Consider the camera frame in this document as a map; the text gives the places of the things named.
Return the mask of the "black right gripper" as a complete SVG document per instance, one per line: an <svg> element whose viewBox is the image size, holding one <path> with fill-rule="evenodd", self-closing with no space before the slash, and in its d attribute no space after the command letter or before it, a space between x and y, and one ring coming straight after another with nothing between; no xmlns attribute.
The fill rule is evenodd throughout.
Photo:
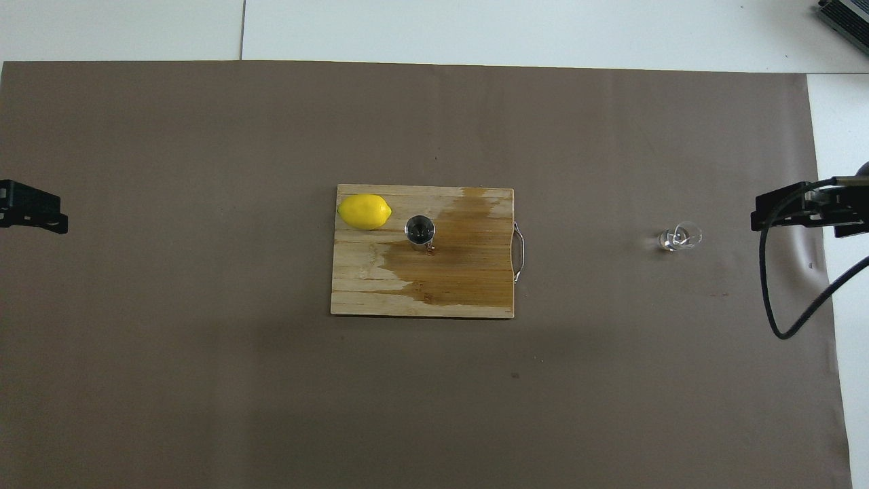
<svg viewBox="0 0 869 489"><path fill-rule="evenodd" d="M826 189L834 181L800 181L755 198L750 214L752 231L760 232L764 226L832 227L835 238L847 238L868 232L868 177L856 175L836 177L839 188L837 202L849 211L849 217L836 225L829 214Z"/></svg>

